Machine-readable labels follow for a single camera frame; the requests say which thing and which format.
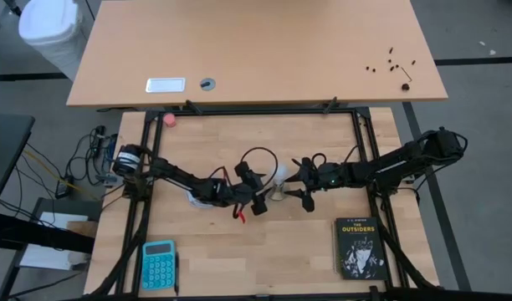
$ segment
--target book cover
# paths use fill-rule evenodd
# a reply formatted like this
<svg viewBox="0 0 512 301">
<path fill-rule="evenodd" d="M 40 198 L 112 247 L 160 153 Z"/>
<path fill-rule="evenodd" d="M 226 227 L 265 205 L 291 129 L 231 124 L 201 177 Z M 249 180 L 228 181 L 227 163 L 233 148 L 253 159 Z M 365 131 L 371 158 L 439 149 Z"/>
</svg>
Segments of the book cover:
<svg viewBox="0 0 512 301">
<path fill-rule="evenodd" d="M 338 218 L 335 229 L 344 279 L 387 280 L 387 263 L 374 217 Z"/>
</svg>

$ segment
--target blue calculator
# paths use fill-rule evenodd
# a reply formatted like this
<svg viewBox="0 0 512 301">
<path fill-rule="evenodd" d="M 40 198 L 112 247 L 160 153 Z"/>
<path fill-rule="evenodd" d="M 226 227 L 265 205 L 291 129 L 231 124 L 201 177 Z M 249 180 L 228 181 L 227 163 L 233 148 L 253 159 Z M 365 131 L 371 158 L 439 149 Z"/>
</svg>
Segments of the blue calculator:
<svg viewBox="0 0 512 301">
<path fill-rule="evenodd" d="M 142 288 L 171 288 L 176 281 L 174 241 L 147 242 L 142 246 Z"/>
</svg>

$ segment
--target desk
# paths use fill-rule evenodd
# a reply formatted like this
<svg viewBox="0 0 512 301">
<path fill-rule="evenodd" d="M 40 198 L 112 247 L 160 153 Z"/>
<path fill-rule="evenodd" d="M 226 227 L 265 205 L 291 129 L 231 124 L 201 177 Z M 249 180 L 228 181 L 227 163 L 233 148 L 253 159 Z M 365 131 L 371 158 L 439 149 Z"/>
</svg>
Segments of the desk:
<svg viewBox="0 0 512 301">
<path fill-rule="evenodd" d="M 390 71 L 395 64 L 412 78 L 407 92 L 405 72 Z M 148 94 L 149 78 L 185 78 L 186 87 Z M 201 89 L 205 78 L 215 79 L 215 89 Z M 104 1 L 67 105 L 299 104 L 334 97 L 448 97 L 409 0 Z"/>
<path fill-rule="evenodd" d="M 117 150 L 120 145 L 140 143 L 144 118 L 145 113 L 123 114 Z M 371 119 L 382 154 L 401 145 L 390 109 L 371 109 Z M 192 116 L 177 117 L 176 127 L 162 131 L 159 156 L 196 176 L 206 177 L 222 165 L 234 175 L 241 155 L 258 145 L 273 150 L 293 173 L 291 158 L 323 152 L 329 161 L 343 161 L 355 143 L 351 116 L 344 114 Z M 359 160 L 358 152 L 350 160 Z M 264 152 L 250 154 L 247 161 L 256 172 L 269 174 L 273 169 Z M 119 195 L 119 191 L 108 195 L 105 204 Z M 313 196 L 312 213 L 289 197 L 267 202 L 269 211 L 258 217 L 247 210 L 248 222 L 243 225 L 232 219 L 231 207 L 197 209 L 183 190 L 157 181 L 147 241 L 176 241 L 181 296 L 352 293 L 366 292 L 370 285 L 383 290 L 382 281 L 344 281 L 333 269 L 331 223 L 337 217 L 368 217 L 366 190 L 336 189 Z M 128 206 L 128 200 L 120 199 L 100 217 L 86 293 L 100 285 L 119 257 Z M 392 197 L 392 207 L 403 251 L 427 280 L 437 283 L 413 193 L 400 191 Z M 391 255 L 389 260 L 393 268 Z M 128 265 L 126 290 L 133 264 Z M 172 289 L 140 292 L 148 297 L 173 294 Z"/>
</svg>

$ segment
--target wooden table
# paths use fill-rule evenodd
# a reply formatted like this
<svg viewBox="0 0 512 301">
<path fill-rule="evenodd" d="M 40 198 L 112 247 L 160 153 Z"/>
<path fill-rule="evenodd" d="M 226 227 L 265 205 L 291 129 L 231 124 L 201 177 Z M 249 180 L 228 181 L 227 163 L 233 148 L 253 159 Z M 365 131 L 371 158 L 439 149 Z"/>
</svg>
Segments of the wooden table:
<svg viewBox="0 0 512 301">
<path fill-rule="evenodd" d="M 120 145 L 140 143 L 144 117 L 145 113 L 123 115 L 117 150 Z M 371 109 L 371 117 L 380 152 L 399 147 L 391 110 Z M 151 128 L 150 142 L 155 126 Z M 176 127 L 162 131 L 159 156 L 196 176 L 206 177 L 223 165 L 235 175 L 233 167 L 241 155 L 258 145 L 274 151 L 294 173 L 291 158 L 323 152 L 329 161 L 343 161 L 355 144 L 351 116 L 345 114 L 188 116 L 177 117 Z M 355 152 L 350 161 L 358 160 Z M 247 161 L 256 172 L 269 174 L 274 168 L 265 152 L 251 153 Z M 116 191 L 107 196 L 105 204 L 119 195 Z M 370 216 L 366 189 L 336 189 L 313 196 L 312 213 L 304 211 L 300 200 L 288 197 L 267 201 L 269 211 L 258 217 L 247 210 L 248 221 L 243 225 L 232 219 L 231 207 L 197 209 L 182 189 L 157 181 L 147 241 L 176 241 L 181 296 L 349 293 L 366 292 L 370 285 L 383 290 L 382 281 L 344 281 L 333 268 L 331 224 L 337 217 Z M 437 283 L 413 193 L 400 191 L 392 196 L 392 205 L 403 251 L 427 280 Z M 120 255 L 128 206 L 128 200 L 120 199 L 102 213 L 86 293 L 100 285 Z M 389 260 L 398 283 L 393 256 Z M 128 266 L 126 283 L 131 283 L 134 263 Z M 141 290 L 140 296 L 173 294 L 172 289 Z"/>
<path fill-rule="evenodd" d="M 148 94 L 149 78 L 185 78 L 185 90 Z M 216 81 L 215 89 L 201 89 L 205 78 Z M 67 105 L 298 104 L 334 97 L 448 97 L 409 0 L 103 1 Z"/>
</svg>

